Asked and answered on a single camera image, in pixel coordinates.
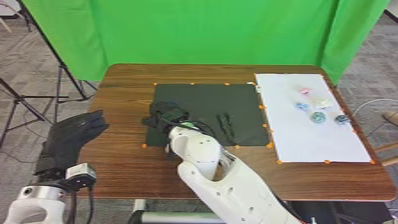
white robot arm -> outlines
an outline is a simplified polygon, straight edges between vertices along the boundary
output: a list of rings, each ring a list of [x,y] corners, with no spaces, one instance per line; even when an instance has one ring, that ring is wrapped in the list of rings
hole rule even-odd
[[[179,177],[225,223],[301,223],[284,209],[261,177],[214,138],[173,127],[170,149],[182,159]],[[218,164],[221,179],[213,181]]]

stand pole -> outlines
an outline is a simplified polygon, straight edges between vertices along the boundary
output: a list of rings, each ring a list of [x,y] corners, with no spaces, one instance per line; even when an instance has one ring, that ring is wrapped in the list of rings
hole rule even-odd
[[[35,28],[37,28],[37,31],[38,31],[42,40],[44,40],[44,42],[46,42],[47,48],[49,48],[51,53],[53,53],[53,56],[54,56],[54,58],[56,58],[56,61],[58,61],[58,64],[60,64],[60,65],[58,65],[58,66],[60,66],[60,69],[65,71],[65,76],[67,76],[69,81],[70,81],[70,83],[72,83],[72,86],[74,86],[74,88],[76,88],[76,90],[78,90],[78,94],[79,94],[79,97],[81,97],[81,98],[76,99],[76,100],[69,100],[69,101],[85,101],[85,100],[90,99],[90,96],[86,97],[86,95],[85,95],[85,93],[83,93],[83,91],[81,91],[81,88],[79,88],[78,83],[76,83],[76,79],[72,78],[70,71],[69,71],[67,66],[65,66],[65,63],[63,63],[63,61],[62,61],[62,59],[60,59],[60,56],[58,56],[58,53],[56,53],[56,51],[54,51],[53,45],[51,45],[51,43],[49,43],[49,41],[47,41],[44,32],[42,32],[42,30],[40,30],[40,26],[38,26],[38,24],[37,24],[37,22],[35,22],[33,16],[31,16],[30,11],[28,11],[28,8],[26,8],[26,6],[24,6],[24,4],[22,4],[22,1],[17,0],[17,3],[19,3],[19,5],[21,5],[21,9],[22,9],[22,12],[24,12],[24,14],[26,14],[24,17],[30,18],[30,22],[31,22],[31,24],[33,24],[33,26],[35,26]]]

gray floor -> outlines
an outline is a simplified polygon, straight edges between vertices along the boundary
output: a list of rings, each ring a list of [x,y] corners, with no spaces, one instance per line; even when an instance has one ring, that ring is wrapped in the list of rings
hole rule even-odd
[[[37,31],[28,33],[21,20],[5,21],[12,34],[0,27],[0,77],[24,95],[49,95],[54,91],[56,61],[44,45]],[[362,44],[356,57],[339,82],[339,92],[351,110],[372,99],[398,99],[398,25],[383,16]],[[78,97],[67,80],[62,80],[62,94]],[[46,100],[30,100],[37,108],[44,108]],[[0,92],[0,124],[10,110],[8,96]],[[86,111],[88,102],[67,103],[60,107],[60,119]],[[398,127],[383,123],[380,114],[385,110],[398,111],[398,103],[378,102],[360,110],[356,121],[372,147],[398,141]],[[17,108],[14,123],[31,116]],[[5,218],[6,206],[17,195],[19,188],[31,178],[33,162],[40,150],[40,142],[47,132],[44,123],[8,133],[0,150],[0,221]],[[398,150],[380,153],[387,158]],[[387,168],[398,186],[396,166]],[[131,200],[95,200],[94,223],[125,223],[131,212]],[[205,210],[197,201],[150,201],[150,210],[200,211]],[[79,201],[78,223],[86,216],[86,201]]]

green screen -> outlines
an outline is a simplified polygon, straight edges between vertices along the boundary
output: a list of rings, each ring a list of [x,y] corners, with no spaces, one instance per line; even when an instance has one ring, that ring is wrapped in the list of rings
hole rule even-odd
[[[387,0],[24,0],[69,70],[115,63],[317,65],[335,82]]]

orange marker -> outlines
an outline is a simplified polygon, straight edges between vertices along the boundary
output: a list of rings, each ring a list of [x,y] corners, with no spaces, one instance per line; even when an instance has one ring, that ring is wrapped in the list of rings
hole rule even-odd
[[[273,148],[273,142],[269,142],[264,147],[266,147],[266,149],[271,149]]]

